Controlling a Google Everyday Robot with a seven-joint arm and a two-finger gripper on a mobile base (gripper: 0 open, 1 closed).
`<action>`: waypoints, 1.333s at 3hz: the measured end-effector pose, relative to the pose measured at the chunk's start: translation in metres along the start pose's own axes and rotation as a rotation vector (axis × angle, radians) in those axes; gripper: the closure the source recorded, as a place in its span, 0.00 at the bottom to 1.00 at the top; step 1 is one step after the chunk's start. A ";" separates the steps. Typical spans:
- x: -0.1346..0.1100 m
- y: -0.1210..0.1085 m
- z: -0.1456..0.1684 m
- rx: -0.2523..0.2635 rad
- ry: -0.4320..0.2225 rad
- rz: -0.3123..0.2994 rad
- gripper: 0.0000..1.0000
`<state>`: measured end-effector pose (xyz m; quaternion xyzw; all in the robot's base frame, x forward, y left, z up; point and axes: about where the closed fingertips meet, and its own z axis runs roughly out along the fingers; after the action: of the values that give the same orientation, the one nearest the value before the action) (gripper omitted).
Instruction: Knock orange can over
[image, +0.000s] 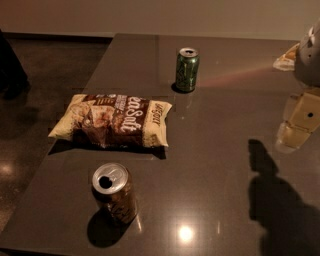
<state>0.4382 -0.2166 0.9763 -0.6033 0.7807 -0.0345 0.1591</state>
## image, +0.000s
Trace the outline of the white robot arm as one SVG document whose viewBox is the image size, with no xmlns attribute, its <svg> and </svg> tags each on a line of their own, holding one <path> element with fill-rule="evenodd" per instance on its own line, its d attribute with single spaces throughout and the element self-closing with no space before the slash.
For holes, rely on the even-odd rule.
<svg viewBox="0 0 320 256">
<path fill-rule="evenodd" d="M 320 127 L 320 20 L 299 43 L 277 58 L 273 67 L 293 72 L 303 89 L 288 98 L 277 133 L 277 149 L 291 153 Z"/>
</svg>

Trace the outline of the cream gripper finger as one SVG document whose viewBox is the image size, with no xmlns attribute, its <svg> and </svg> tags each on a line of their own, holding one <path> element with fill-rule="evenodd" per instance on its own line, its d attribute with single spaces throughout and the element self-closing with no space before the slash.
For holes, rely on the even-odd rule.
<svg viewBox="0 0 320 256">
<path fill-rule="evenodd" d="M 278 57 L 274 63 L 273 67 L 280 71 L 294 71 L 295 70 L 295 61 L 297 50 L 300 44 L 297 43 L 287 50 L 284 54 Z"/>
<path fill-rule="evenodd" d="M 320 126 L 320 89 L 291 94 L 280 124 L 276 148 L 282 153 L 299 149 Z"/>
</svg>

